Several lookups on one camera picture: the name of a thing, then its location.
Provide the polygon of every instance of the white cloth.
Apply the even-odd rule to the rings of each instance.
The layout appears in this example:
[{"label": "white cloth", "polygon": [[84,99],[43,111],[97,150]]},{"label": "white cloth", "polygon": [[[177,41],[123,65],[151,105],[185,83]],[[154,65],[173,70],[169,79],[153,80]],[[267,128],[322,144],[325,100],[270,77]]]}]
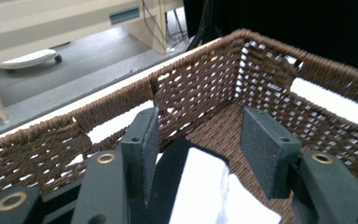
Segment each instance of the white cloth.
[{"label": "white cloth", "polygon": [[245,189],[226,164],[192,147],[172,209],[171,224],[279,223],[281,217]]}]

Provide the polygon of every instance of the brass ring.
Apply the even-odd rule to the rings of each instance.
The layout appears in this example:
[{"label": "brass ring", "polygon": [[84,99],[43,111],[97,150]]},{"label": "brass ring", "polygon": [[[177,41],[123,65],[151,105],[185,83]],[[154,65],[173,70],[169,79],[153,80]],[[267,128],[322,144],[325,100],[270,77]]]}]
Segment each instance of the brass ring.
[{"label": "brass ring", "polygon": [[105,153],[98,157],[97,162],[99,163],[108,163],[115,159],[115,155],[111,153]]},{"label": "brass ring", "polygon": [[[12,199],[15,197],[19,197],[19,200],[13,204],[10,204],[10,205],[5,204],[9,199]],[[27,194],[22,191],[7,195],[5,198],[3,198],[0,201],[0,211],[5,212],[5,211],[11,210],[13,208],[16,208],[16,207],[20,206],[22,203],[24,203],[26,199],[27,199]]]},{"label": "brass ring", "polygon": [[328,156],[322,154],[322,153],[313,153],[312,158],[315,161],[318,161],[323,164],[331,164],[333,163],[333,160],[331,160]]}]

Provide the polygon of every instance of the basket floor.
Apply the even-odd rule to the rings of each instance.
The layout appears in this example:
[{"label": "basket floor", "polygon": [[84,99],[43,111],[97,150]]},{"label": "basket floor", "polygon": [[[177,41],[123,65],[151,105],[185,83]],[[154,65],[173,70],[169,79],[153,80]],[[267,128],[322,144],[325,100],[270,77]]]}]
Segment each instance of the basket floor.
[{"label": "basket floor", "polygon": [[202,123],[186,139],[201,147],[206,147],[229,159],[232,173],[235,173],[241,183],[268,208],[282,216],[282,223],[295,223],[292,211],[292,197],[287,200],[268,201],[264,196],[254,174],[241,152],[241,122],[242,106],[232,104]]}]

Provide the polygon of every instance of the white desk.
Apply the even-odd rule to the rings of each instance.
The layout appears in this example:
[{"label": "white desk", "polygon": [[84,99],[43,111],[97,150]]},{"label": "white desk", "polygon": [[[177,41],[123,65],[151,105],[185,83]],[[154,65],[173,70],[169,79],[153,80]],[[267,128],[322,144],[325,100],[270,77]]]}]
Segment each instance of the white desk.
[{"label": "white desk", "polygon": [[[157,22],[150,26],[164,44],[164,12],[182,6],[183,2],[145,0],[145,3]],[[109,18],[112,13],[137,7],[139,17],[112,25]],[[145,28],[142,9],[141,0],[0,0],[0,63],[124,24],[129,25],[130,34],[164,53],[166,48],[157,45],[150,33],[142,32]]]}]

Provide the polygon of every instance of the woven basket wall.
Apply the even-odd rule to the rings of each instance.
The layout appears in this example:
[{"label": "woven basket wall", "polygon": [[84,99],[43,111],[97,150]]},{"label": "woven basket wall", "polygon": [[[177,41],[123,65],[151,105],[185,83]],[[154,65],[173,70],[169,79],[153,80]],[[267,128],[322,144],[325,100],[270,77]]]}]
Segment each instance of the woven basket wall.
[{"label": "woven basket wall", "polygon": [[[290,92],[297,77],[358,103],[358,70],[241,30],[90,105],[1,138],[0,192],[38,186],[46,195],[78,180],[88,157],[115,148],[125,129],[94,145],[87,133],[153,100],[160,109],[162,147],[186,134],[227,156],[242,184],[285,222],[293,222],[290,200],[266,201],[241,154],[244,106],[268,112],[302,142],[303,150],[337,156],[358,179],[358,124]],[[68,166],[78,155],[84,160]]]}]

